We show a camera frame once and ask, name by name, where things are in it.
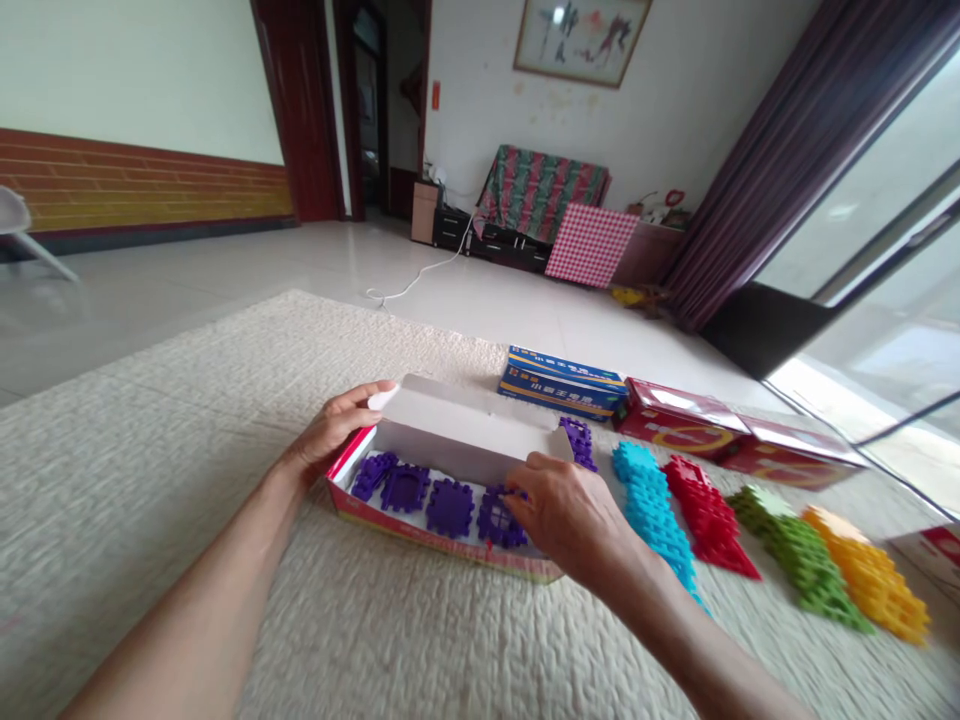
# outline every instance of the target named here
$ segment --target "cardboard box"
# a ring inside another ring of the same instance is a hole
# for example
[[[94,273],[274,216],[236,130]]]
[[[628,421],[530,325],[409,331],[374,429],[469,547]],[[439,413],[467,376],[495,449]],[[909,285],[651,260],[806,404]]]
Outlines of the cardboard box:
[[[530,452],[573,461],[567,433],[552,416],[487,391],[452,387],[416,375],[407,375],[398,389],[380,393],[368,404],[382,409],[383,419],[376,427],[357,432],[327,473],[330,495],[341,517],[536,582],[551,582],[563,575],[532,545],[504,550],[481,541],[476,522],[484,488],[503,483]],[[424,512],[381,510],[379,491],[369,503],[354,497],[352,483],[361,460],[370,452],[393,452],[401,462],[431,468],[432,479],[447,475],[474,485],[470,536],[451,540],[428,531]]]
[[[714,460],[749,435],[743,421],[714,398],[627,378],[630,395],[614,417],[617,432]]]
[[[626,398],[627,388],[615,372],[511,345],[497,392],[606,422]]]
[[[960,607],[960,523],[903,535],[890,542]]]
[[[740,416],[751,437],[720,460],[728,470],[819,491],[846,480],[869,464],[842,438]]]

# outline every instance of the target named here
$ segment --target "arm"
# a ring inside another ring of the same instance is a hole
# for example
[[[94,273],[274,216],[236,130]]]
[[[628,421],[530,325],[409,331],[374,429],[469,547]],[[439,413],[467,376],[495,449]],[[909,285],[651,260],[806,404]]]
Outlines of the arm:
[[[599,475],[531,453],[505,501],[534,544],[609,607],[705,719],[812,715],[690,597],[627,524]]]
[[[267,597],[310,484],[380,414],[381,380],[324,405],[226,528],[94,673],[64,718],[227,718],[253,662]]]

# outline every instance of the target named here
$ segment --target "textured carpet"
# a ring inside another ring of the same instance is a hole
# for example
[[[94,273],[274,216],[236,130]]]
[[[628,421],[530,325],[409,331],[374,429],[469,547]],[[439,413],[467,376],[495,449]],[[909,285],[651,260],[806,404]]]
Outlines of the textured carpet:
[[[492,390],[503,358],[503,346],[291,292],[0,412],[0,716],[63,707],[327,397],[407,372]],[[613,478],[619,438],[595,438]],[[711,474],[725,492],[747,480]],[[937,521],[878,474],[816,499],[874,538]],[[273,588],[241,717],[692,717],[573,582],[529,584],[315,500]],[[957,611],[909,567],[936,618],[927,650],[801,612],[745,545],[766,581],[698,564],[701,595],[822,717],[960,715]]]

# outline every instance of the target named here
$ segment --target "dark purple curtain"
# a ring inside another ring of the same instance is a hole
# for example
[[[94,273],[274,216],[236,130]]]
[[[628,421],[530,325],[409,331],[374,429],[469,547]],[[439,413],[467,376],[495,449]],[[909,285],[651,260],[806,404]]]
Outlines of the dark purple curtain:
[[[955,0],[824,0],[663,277],[682,327],[756,273],[958,45]]]

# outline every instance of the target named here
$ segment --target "purple plastic piece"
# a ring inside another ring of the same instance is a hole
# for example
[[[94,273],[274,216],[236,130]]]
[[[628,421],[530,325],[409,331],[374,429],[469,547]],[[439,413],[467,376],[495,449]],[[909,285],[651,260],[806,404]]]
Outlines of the purple plastic piece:
[[[380,493],[380,509],[412,513],[423,510],[430,487],[430,469],[419,465],[397,465],[387,475]]]
[[[560,424],[567,431],[567,437],[570,438],[570,447],[573,448],[573,459],[577,464],[582,465],[587,470],[597,472],[597,466],[593,462],[593,440],[590,428],[585,422],[574,420],[573,418],[562,417]]]
[[[477,529],[481,540],[509,550],[527,544],[527,534],[503,503],[503,496],[511,494],[503,485],[487,488],[477,513]]]
[[[427,503],[427,530],[452,540],[469,535],[475,507],[469,485],[450,479],[436,480]]]
[[[397,462],[399,460],[393,453],[365,457],[360,463],[360,472],[357,473],[357,479],[353,481],[350,494],[368,502]]]

